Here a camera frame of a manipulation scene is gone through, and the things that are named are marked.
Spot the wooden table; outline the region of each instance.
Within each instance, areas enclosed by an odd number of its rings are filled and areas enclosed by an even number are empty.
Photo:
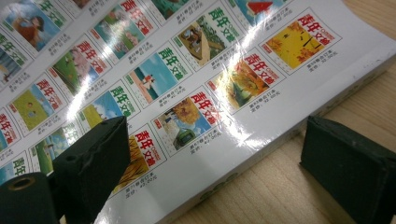
[[[396,39],[396,0],[345,3],[361,19]],[[396,63],[325,117],[396,151]],[[175,223],[353,223],[299,165],[303,141],[304,133],[298,134]]]

